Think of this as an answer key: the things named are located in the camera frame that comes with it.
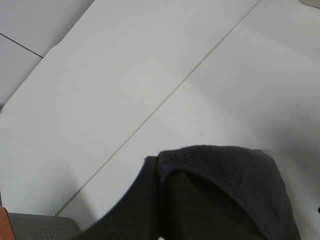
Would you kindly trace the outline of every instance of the white surface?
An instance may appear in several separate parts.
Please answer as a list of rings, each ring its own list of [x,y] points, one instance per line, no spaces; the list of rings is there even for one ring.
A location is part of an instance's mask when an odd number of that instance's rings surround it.
[[[44,56],[93,0],[0,0],[0,33]]]
[[[262,0],[60,215],[90,226],[146,156],[236,145],[275,159],[302,239],[319,239],[319,13],[298,1]]]
[[[55,214],[256,2],[93,2],[3,108],[8,211]]]
[[[0,108],[41,61],[41,57],[0,35]]]

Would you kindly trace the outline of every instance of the orange object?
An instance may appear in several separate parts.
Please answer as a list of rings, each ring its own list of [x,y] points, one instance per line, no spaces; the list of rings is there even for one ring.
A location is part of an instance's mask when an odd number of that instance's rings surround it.
[[[7,210],[0,206],[0,240],[15,240]]]

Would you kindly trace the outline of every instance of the white floor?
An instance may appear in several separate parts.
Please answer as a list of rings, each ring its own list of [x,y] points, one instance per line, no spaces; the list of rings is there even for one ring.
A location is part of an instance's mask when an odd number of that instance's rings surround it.
[[[0,108],[93,1],[0,0]]]

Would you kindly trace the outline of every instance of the black fabric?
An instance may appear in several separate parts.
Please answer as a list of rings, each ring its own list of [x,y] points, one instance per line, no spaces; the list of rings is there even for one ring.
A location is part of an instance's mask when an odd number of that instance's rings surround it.
[[[176,171],[191,174],[195,186],[243,227],[261,232],[268,240],[301,239],[277,164],[264,152],[211,145],[162,151],[158,155],[161,183]]]

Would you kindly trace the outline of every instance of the dark gray towel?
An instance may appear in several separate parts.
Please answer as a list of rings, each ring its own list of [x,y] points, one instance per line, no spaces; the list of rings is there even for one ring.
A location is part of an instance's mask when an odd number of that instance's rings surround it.
[[[277,164],[260,150],[210,145],[167,150],[158,155],[158,170],[162,183],[172,172],[190,173],[222,212],[268,240],[301,240]]]

